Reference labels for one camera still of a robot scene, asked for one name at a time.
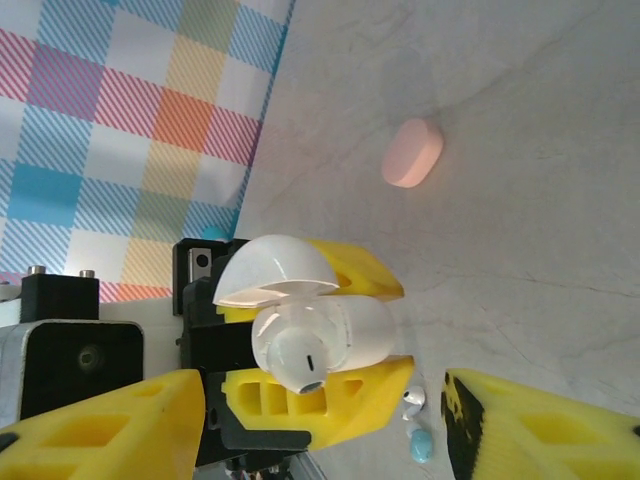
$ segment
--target cylindrical knob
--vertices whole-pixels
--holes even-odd
[[[27,269],[27,275],[37,275],[42,273],[47,273],[47,267],[43,265],[31,265]]]

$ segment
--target white marble surface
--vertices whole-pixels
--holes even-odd
[[[445,152],[387,186],[415,115]],[[432,402],[431,464],[396,418],[318,452],[328,478],[450,478],[446,367],[640,416],[640,2],[298,0],[238,235],[275,232],[394,270],[398,350]]]

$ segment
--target pink stripe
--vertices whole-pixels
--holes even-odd
[[[93,98],[95,101],[95,91],[89,90],[87,82],[83,81],[83,77],[90,78],[92,76],[92,73],[90,71],[91,64],[86,61],[82,61],[72,55],[68,55],[68,58],[70,58],[73,67],[69,68],[68,66],[64,66],[63,68],[66,68],[67,70],[62,70],[60,75],[61,78],[67,77],[73,79],[73,88],[66,88],[69,94],[65,95],[65,98],[70,98],[71,100],[70,103],[67,104],[69,105],[68,108],[70,110],[75,110],[75,108],[82,106],[81,111],[83,117],[91,120],[93,109],[92,106],[87,104],[85,99]],[[62,88],[59,90],[59,92],[62,93],[64,90],[65,88]]]
[[[73,69],[65,68],[64,66],[61,68],[58,64],[60,57],[56,55],[56,52],[52,48],[41,46],[38,51],[40,53],[40,57],[46,59],[44,62],[39,61],[38,65],[46,66],[46,72],[49,76],[48,83],[50,85],[54,84],[56,88],[48,89],[49,91],[47,92],[40,92],[41,95],[47,95],[47,98],[38,98],[37,103],[42,103],[48,106],[53,104],[55,110],[59,112],[66,112],[66,105],[74,105],[78,103],[71,95],[71,88],[69,88],[68,85],[61,84],[64,80],[65,73],[68,74],[68,71]]]
[[[256,120],[216,108],[207,138],[207,153],[248,165],[257,129]]]
[[[112,282],[100,282],[100,301],[115,302],[120,285]]]
[[[121,285],[118,299],[141,300],[145,298],[158,298],[171,296],[171,289],[165,287],[147,287],[143,285]]]
[[[24,276],[24,273],[2,272],[0,273],[0,281],[9,282],[12,285],[20,285]]]
[[[100,89],[96,122],[150,137],[161,87],[107,68]]]
[[[0,95],[26,101],[35,43],[0,29]]]

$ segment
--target earbud case lid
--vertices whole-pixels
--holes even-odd
[[[326,295],[338,288],[331,265],[309,242],[289,235],[265,235],[246,243],[231,257],[213,303],[262,308],[292,297]]]

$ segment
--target yellow foam pad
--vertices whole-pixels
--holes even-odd
[[[216,305],[216,313],[224,315],[224,323],[253,322],[260,308],[235,308]]]
[[[367,249],[348,243],[307,240],[326,257],[340,288],[334,295],[367,295],[382,301],[404,297],[404,289],[391,271]]]
[[[1,430],[0,479],[190,479],[204,412],[196,370],[114,390]]]
[[[383,428],[413,373],[412,357],[389,357],[329,374],[324,388],[297,395],[260,369],[228,372],[222,390],[247,430],[305,430],[319,450]]]
[[[640,419],[465,369],[441,409],[457,480],[640,480]]]

